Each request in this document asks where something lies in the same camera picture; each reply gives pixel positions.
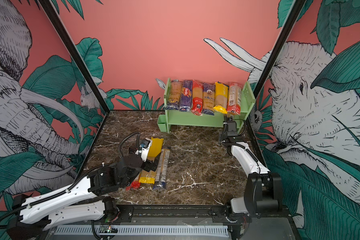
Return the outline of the red yellow spaghetti bag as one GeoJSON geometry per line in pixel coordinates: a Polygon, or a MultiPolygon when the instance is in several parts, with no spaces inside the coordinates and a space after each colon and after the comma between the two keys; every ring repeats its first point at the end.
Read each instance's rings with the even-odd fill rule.
{"type": "Polygon", "coordinates": [[[134,181],[130,184],[130,189],[136,190],[140,188],[140,186],[141,186],[140,177],[136,177],[134,181]]]}

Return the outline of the purple label spaghetti bag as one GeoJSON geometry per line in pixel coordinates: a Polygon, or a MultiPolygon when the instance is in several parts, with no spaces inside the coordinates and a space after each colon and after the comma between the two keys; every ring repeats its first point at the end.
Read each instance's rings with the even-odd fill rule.
{"type": "Polygon", "coordinates": [[[153,190],[163,190],[167,185],[167,170],[171,149],[162,149],[156,171],[153,190]]]}

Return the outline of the red label spaghetti bag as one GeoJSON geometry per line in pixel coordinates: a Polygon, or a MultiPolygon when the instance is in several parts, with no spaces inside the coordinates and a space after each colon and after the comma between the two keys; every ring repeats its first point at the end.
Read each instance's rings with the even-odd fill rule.
{"type": "Polygon", "coordinates": [[[243,86],[238,83],[229,82],[229,95],[227,112],[240,115],[243,86]]]}

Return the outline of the yellow Pastatime spaghetti bag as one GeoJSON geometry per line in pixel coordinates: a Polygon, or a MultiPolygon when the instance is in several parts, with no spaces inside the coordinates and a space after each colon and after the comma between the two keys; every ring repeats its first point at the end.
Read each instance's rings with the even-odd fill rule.
{"type": "Polygon", "coordinates": [[[215,106],[216,112],[227,114],[229,87],[225,84],[215,83],[215,106]]]}

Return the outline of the blue Korean spaghetti bag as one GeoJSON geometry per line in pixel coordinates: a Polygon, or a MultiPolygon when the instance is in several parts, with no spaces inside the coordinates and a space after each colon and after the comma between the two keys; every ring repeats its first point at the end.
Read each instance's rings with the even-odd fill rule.
{"type": "Polygon", "coordinates": [[[203,88],[202,114],[213,116],[215,106],[215,85],[203,83],[203,88]]]}

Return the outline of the blue Barilla spaghetti pack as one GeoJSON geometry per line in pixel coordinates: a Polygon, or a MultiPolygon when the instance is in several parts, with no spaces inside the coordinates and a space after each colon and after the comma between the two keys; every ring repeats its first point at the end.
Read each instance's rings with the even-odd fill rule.
{"type": "Polygon", "coordinates": [[[179,103],[180,112],[190,112],[192,107],[193,80],[184,80],[179,103]]]}

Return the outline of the blue gold spaghetti bag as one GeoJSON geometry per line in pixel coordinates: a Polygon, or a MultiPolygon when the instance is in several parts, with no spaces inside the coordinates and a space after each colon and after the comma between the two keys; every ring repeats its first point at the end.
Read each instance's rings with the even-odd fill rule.
{"type": "Polygon", "coordinates": [[[169,96],[167,98],[167,105],[165,110],[178,110],[180,106],[180,98],[183,83],[176,80],[171,81],[169,96]]]}

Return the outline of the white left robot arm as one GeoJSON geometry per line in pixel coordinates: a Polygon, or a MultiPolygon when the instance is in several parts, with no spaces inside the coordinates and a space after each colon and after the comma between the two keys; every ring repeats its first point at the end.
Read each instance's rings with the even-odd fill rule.
{"type": "Polygon", "coordinates": [[[73,184],[48,194],[17,196],[6,232],[13,240],[27,240],[59,224],[100,219],[113,222],[119,215],[113,201],[101,200],[92,205],[80,202],[128,187],[141,171],[156,171],[158,163],[158,158],[130,154],[117,163],[94,167],[73,184]]]}

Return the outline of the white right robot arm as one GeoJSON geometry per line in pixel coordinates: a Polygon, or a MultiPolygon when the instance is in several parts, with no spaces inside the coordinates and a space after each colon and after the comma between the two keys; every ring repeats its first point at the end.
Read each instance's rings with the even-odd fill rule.
{"type": "Polygon", "coordinates": [[[283,209],[282,178],[279,174],[272,173],[255,156],[245,142],[244,134],[237,130],[234,119],[224,117],[219,142],[230,156],[236,158],[247,175],[244,196],[231,199],[232,212],[256,217],[280,212],[283,209]]]}

